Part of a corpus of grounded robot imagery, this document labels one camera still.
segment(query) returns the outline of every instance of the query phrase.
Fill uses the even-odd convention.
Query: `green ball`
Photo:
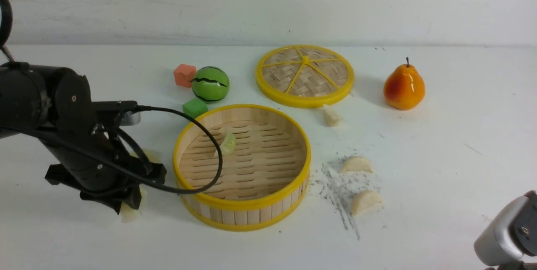
[[[228,75],[215,66],[202,67],[192,79],[192,91],[207,104],[219,102],[229,92]]]

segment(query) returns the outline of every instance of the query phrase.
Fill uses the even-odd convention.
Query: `white wall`
[[[537,45],[537,0],[11,1],[11,43]]]

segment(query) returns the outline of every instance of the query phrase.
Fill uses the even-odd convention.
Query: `bamboo steamer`
[[[228,129],[236,148],[223,156],[218,182],[205,193],[182,195],[200,221],[224,230],[249,231],[275,224],[301,202],[308,185],[311,151],[302,128],[289,116],[254,104],[217,108],[196,118],[221,143]],[[216,148],[190,123],[173,154],[177,185],[198,188],[213,179]]]
[[[290,45],[267,53],[255,80],[270,99],[290,107],[320,108],[349,94],[355,81],[343,56],[315,45]]]

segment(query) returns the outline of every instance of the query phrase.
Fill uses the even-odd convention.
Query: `pear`
[[[425,96],[425,83],[416,68],[407,63],[398,66],[384,83],[387,104],[400,110],[414,108]]]

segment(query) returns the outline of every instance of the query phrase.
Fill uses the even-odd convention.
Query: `yellow rim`
[[[280,52],[282,50],[289,49],[289,48],[297,49],[297,52],[298,52],[299,56],[301,56],[301,57],[302,57],[302,54],[300,53],[298,48],[309,48],[309,49],[322,50],[324,52],[327,52],[327,53],[335,55],[336,58],[334,58],[334,59],[312,60],[312,62],[327,61],[327,60],[340,60],[340,61],[342,61],[345,64],[345,66],[347,67],[347,72],[348,72],[347,81],[345,82],[345,84],[343,86],[339,87],[339,89],[337,91],[335,91],[335,92],[333,92],[333,93],[331,93],[331,94],[329,94],[327,96],[321,96],[321,97],[298,97],[298,96],[288,94],[288,92],[289,92],[291,86],[293,85],[294,81],[296,80],[298,74],[295,75],[295,78],[291,81],[291,84],[289,85],[289,87],[288,87],[288,89],[287,89],[287,91],[285,93],[274,89],[263,78],[263,68],[264,67],[271,66],[271,65],[277,65],[277,64],[285,64],[285,63],[300,64],[300,63],[303,63],[303,62],[277,62],[276,64],[269,64],[269,65],[263,65],[263,64],[273,54],[275,54],[277,52]],[[303,64],[300,67],[300,69],[303,69],[303,67],[305,65],[309,66],[311,69],[313,69],[314,71],[319,73],[322,77],[327,79],[327,81],[330,82],[332,85],[334,85],[335,87],[338,87],[328,76],[324,75],[324,73],[322,73],[321,70],[319,70],[316,66],[312,65],[309,62],[307,62],[306,64]],[[355,82],[355,73],[354,73],[354,71],[352,69],[351,64],[349,64],[349,62],[345,58],[343,58],[343,56],[341,56],[340,54],[337,54],[336,52],[334,52],[332,50],[329,50],[329,49],[323,48],[323,47],[318,47],[316,45],[288,45],[288,46],[285,46],[285,47],[274,49],[274,50],[270,51],[269,53],[265,54],[265,56],[263,56],[261,58],[261,60],[257,63],[257,67],[255,68],[255,80],[257,81],[257,86],[259,87],[259,90],[261,90],[261,92],[263,94],[265,94],[265,96],[267,96],[270,99],[278,102],[279,104],[284,104],[286,106],[296,107],[296,108],[320,108],[320,107],[323,106],[323,104],[335,104],[339,100],[342,100],[343,98],[345,98],[345,96],[347,96],[349,94],[349,92],[351,92],[351,90],[352,90],[352,85]]]
[[[292,205],[288,210],[284,211],[279,216],[271,218],[270,220],[268,220],[266,222],[259,223],[259,224],[250,224],[250,225],[243,225],[243,226],[228,225],[228,224],[222,224],[222,223],[217,223],[215,221],[212,221],[211,219],[203,217],[199,213],[196,213],[196,211],[194,211],[194,209],[192,209],[186,203],[186,201],[185,201],[185,199],[183,197],[181,197],[181,200],[182,200],[183,204],[185,205],[186,209],[188,210],[188,212],[190,212],[198,220],[204,222],[205,224],[207,224],[207,225],[209,225],[211,227],[222,229],[222,230],[229,230],[229,231],[252,231],[252,230],[258,230],[258,229],[261,229],[261,228],[265,228],[265,227],[274,225],[274,224],[280,222],[281,220],[283,220],[286,216],[290,215],[300,205],[301,201],[305,197],[305,194],[307,193],[307,190],[308,190],[308,187],[306,186],[304,188],[304,191],[300,195],[299,199],[296,201],[296,203],[294,203],[294,205]]]
[[[286,114],[284,114],[284,113],[282,113],[282,112],[280,112],[278,110],[275,110],[273,108],[269,108],[269,107],[265,107],[265,106],[259,106],[257,104],[232,104],[232,105],[229,105],[229,106],[220,107],[220,108],[217,108],[217,109],[213,109],[212,111],[208,111],[207,113],[197,117],[196,120],[200,121],[204,117],[207,117],[207,116],[209,116],[211,114],[218,113],[218,112],[224,111],[226,109],[230,109],[230,108],[258,108],[258,109],[263,109],[265,111],[274,112],[274,113],[276,113],[276,114],[278,114],[280,116],[283,116],[286,119],[288,119],[291,123],[293,123],[293,125],[295,125],[295,127],[297,127],[297,129],[300,131],[301,136],[304,138],[305,146],[306,146],[306,152],[305,152],[306,158],[305,158],[305,161],[304,161],[304,166],[302,167],[299,175],[291,183],[289,183],[287,186],[285,186],[284,188],[278,190],[274,194],[267,195],[267,196],[261,197],[259,199],[246,200],[246,201],[231,201],[231,200],[218,199],[216,197],[209,196],[209,195],[204,194],[204,193],[193,194],[193,196],[198,201],[200,201],[200,203],[203,203],[203,204],[205,204],[205,205],[207,205],[209,207],[214,207],[214,208],[217,208],[217,209],[234,210],[234,211],[262,209],[262,208],[271,206],[274,203],[280,202],[281,200],[286,198],[288,195],[292,194],[295,190],[297,190],[301,186],[301,184],[307,179],[307,177],[309,175],[309,165],[311,163],[311,147],[309,145],[308,138],[305,135],[304,130],[302,130],[302,128],[300,127],[300,125],[296,121],[294,121],[291,117],[287,116]],[[182,174],[180,172],[180,169],[179,169],[179,163],[178,163],[178,160],[177,160],[176,156],[177,156],[177,151],[179,149],[179,144],[180,144],[182,138],[184,137],[186,131],[188,131],[192,127],[194,127],[194,123],[189,123],[188,125],[186,125],[184,130],[182,130],[181,134],[177,138],[177,142],[175,144],[175,149],[173,150],[173,160],[172,160],[173,169],[175,171],[175,175],[177,177],[178,183],[182,187],[187,188],[189,190],[192,190],[194,188],[182,176]]]

